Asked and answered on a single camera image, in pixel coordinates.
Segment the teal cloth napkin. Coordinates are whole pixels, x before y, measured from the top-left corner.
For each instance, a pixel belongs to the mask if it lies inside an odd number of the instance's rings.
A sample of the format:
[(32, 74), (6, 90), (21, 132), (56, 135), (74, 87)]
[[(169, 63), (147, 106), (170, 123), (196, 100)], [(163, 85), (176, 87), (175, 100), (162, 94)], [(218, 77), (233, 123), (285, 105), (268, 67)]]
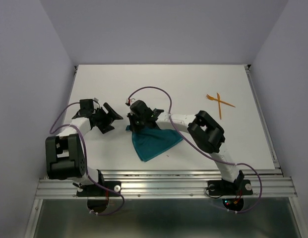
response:
[(148, 162), (161, 155), (183, 140), (178, 132), (171, 129), (160, 130), (146, 127), (140, 132), (132, 132), (131, 126), (128, 125), (125, 130), (132, 133), (133, 147), (143, 162)]

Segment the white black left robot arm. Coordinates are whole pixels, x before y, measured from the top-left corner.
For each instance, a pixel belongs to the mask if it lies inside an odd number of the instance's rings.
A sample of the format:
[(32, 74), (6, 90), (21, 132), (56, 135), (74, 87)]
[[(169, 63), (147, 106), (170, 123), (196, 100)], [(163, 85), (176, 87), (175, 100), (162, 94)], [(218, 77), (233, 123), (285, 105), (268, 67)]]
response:
[(105, 187), (102, 172), (88, 167), (84, 136), (93, 128), (102, 134), (110, 132), (115, 129), (112, 123), (123, 117), (108, 103), (100, 105), (95, 99), (71, 103), (62, 112), (73, 105), (79, 105), (79, 110), (70, 123), (55, 128), (57, 123), (54, 122), (51, 136), (45, 141), (47, 176), (49, 179), (71, 180), (81, 189), (88, 186), (94, 195), (112, 191)]

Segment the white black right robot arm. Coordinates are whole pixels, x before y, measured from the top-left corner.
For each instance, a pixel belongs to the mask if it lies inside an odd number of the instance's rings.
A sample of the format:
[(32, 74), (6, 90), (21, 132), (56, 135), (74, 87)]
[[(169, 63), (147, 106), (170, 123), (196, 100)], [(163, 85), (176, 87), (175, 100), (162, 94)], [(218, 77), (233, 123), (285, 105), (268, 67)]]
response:
[(130, 111), (127, 115), (132, 143), (140, 160), (147, 162), (179, 144), (188, 133), (189, 144), (199, 153), (208, 155), (217, 165), (221, 181), (214, 191), (223, 194), (241, 190), (243, 172), (232, 160), (224, 145), (223, 128), (207, 112), (195, 115), (171, 114), (159, 109), (144, 112)]

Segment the orange plastic fork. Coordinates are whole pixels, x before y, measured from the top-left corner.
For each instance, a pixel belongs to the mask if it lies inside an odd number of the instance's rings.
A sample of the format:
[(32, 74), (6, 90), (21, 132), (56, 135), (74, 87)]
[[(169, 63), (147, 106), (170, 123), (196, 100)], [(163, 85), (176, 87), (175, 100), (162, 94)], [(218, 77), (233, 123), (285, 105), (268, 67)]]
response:
[(227, 103), (227, 102), (225, 102), (225, 101), (222, 101), (222, 100), (220, 100), (220, 99), (218, 99), (218, 98), (214, 98), (214, 97), (212, 97), (212, 96), (210, 96), (210, 95), (206, 95), (206, 98), (207, 99), (209, 99), (209, 100), (211, 100), (211, 101), (217, 101), (217, 102), (219, 102), (219, 103), (222, 103), (222, 104), (225, 104), (225, 105), (228, 105), (228, 106), (230, 106), (230, 107), (234, 107), (235, 108), (235, 106), (234, 105), (232, 105), (232, 104), (230, 104), (230, 103)]

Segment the orange plastic knife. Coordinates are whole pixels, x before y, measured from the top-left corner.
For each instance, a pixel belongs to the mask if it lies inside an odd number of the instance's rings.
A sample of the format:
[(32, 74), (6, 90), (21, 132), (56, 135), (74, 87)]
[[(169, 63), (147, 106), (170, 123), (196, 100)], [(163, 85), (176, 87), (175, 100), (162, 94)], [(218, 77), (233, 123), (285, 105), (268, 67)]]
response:
[(221, 102), (220, 102), (220, 94), (217, 92), (217, 100), (218, 100), (218, 110), (219, 110), (219, 118), (222, 120), (222, 111), (221, 111)]

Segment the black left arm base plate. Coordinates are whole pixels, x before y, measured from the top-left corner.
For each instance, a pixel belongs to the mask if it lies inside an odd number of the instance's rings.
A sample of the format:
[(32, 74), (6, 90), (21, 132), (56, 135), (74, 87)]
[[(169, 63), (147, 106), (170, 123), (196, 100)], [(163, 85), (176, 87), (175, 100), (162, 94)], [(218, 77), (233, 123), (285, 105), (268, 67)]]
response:
[[(119, 197), (119, 195), (115, 194), (114, 192), (109, 192), (94, 184), (77, 185), (73, 183), (73, 185), (77, 187), (77, 192), (76, 192), (77, 197)], [(115, 187), (121, 188), (122, 183), (120, 181), (105, 181), (103, 186), (106, 187), (107, 189), (120, 193), (121, 190), (115, 190)]]

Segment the aluminium front rail frame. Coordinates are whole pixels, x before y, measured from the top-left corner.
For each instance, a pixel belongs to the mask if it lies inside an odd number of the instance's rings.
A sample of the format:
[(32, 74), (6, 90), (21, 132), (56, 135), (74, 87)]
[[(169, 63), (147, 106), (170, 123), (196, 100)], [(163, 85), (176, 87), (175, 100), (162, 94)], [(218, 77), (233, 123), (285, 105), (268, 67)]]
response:
[[(293, 214), (294, 227), (301, 237), (308, 237), (306, 226), (301, 219), (299, 202), (293, 180), (290, 177), (278, 175), (279, 170), (243, 170), (245, 179), (250, 180), (253, 195), (242, 195), (243, 198), (283, 198), (290, 203)], [(36, 226), (42, 209), (43, 201), (48, 199), (86, 199), (106, 200), (108, 198), (125, 201), (133, 199), (204, 199), (207, 182), (220, 180), (220, 173), (216, 170), (105, 170), (105, 181), (120, 181), (121, 188), (115, 187), (119, 197), (77, 197), (77, 187), (71, 180), (57, 180), (44, 178), (39, 180), (35, 193), (30, 218), (27, 224), (25, 237), (32, 238), (35, 235)]]

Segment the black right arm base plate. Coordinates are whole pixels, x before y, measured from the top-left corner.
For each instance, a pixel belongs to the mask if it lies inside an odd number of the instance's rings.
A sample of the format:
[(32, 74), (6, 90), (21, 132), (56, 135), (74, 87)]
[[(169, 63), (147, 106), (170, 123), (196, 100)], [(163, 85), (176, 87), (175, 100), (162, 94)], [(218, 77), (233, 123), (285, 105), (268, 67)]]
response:
[(244, 179), (239, 183), (210, 180), (207, 182), (206, 191), (210, 196), (253, 195), (252, 186), (248, 179)]

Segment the aluminium right side rail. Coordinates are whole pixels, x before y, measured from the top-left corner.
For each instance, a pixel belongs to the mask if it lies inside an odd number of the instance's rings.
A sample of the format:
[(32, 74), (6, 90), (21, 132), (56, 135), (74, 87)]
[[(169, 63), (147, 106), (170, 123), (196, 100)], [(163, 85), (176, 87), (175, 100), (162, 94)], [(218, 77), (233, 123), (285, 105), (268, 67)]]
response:
[(277, 155), (276, 155), (276, 152), (275, 152), (275, 148), (273, 146), (271, 135), (269, 133), (269, 129), (268, 129), (268, 126), (267, 126), (267, 123), (266, 123), (266, 120), (265, 120), (265, 117), (264, 117), (264, 114), (263, 114), (263, 111), (262, 111), (262, 108), (261, 108), (261, 105), (260, 105), (260, 102), (259, 102), (259, 99), (258, 99), (258, 96), (257, 96), (257, 93), (256, 93), (256, 90), (255, 90), (255, 87), (254, 87), (254, 83), (253, 83), (253, 80), (252, 80), (252, 77), (251, 77), (250, 67), (251, 67), (250, 64), (244, 64), (246, 76), (247, 76), (247, 79), (248, 79), (248, 82), (249, 82), (249, 85), (250, 85), (250, 89), (252, 91), (252, 95), (253, 95), (253, 98), (254, 98), (254, 101), (255, 101), (255, 104), (256, 104), (256, 107), (257, 107), (257, 111), (259, 113), (259, 118), (261, 120), (261, 124), (262, 124), (262, 127), (263, 127), (263, 131), (264, 131), (264, 134), (265, 134), (265, 137), (266, 137), (266, 141), (267, 141), (267, 144), (268, 144), (268, 147), (269, 147), (269, 151), (270, 151), (270, 154), (271, 154), (271, 157), (272, 157), (274, 167), (275, 167), (275, 169), (279, 170), (279, 172), (277, 174), (283, 176), (283, 172), (282, 172), (280, 163), (278, 161), (278, 158), (277, 158)]

